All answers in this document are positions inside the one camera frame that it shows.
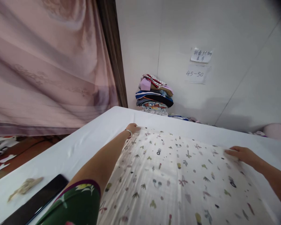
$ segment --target finger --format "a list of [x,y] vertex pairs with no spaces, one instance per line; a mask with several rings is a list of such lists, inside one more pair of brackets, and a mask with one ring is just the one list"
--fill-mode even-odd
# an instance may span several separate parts
[[242,147],[240,147],[240,146],[233,146],[230,149],[236,150],[236,151],[240,152],[242,150]]
[[239,156],[239,152],[236,152],[236,151],[225,150],[225,153],[227,153],[228,155],[235,156],[235,157]]

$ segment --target floral print fabric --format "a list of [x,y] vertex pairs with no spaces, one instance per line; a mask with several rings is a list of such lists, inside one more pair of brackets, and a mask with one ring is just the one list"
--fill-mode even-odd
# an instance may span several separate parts
[[105,189],[97,224],[273,224],[242,163],[224,149],[142,128]]
[[37,225],[96,224],[100,196],[100,189],[95,181],[79,181],[63,191]]

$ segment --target stack of folded clothes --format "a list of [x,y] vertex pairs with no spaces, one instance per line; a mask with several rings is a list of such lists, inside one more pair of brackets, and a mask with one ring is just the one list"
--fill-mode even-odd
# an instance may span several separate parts
[[166,83],[153,75],[144,74],[139,88],[140,91],[135,94],[137,106],[141,106],[144,112],[168,116],[167,108],[174,103],[173,90]]

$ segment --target white table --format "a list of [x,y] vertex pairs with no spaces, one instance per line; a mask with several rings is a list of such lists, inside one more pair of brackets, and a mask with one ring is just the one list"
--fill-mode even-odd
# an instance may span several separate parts
[[[47,149],[29,162],[0,179],[0,223],[36,194],[56,175],[63,174],[70,180],[76,172],[106,143],[129,123],[174,133],[204,143],[229,148],[233,145],[251,148],[265,161],[281,170],[281,141],[223,128],[183,121],[146,112],[113,107],[64,140]],[[281,223],[281,203],[267,180],[251,168],[269,213],[276,223]],[[24,196],[11,195],[27,178],[44,177],[44,180]],[[30,224],[35,224],[47,211],[49,204]]]

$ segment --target floor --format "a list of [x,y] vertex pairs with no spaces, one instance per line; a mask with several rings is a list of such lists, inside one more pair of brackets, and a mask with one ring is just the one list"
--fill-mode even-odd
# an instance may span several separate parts
[[28,137],[20,143],[10,147],[3,155],[0,156],[0,160],[11,154],[17,156],[5,163],[10,163],[10,165],[0,170],[0,179],[36,157],[38,154],[47,150],[60,140],[61,138],[57,136]]

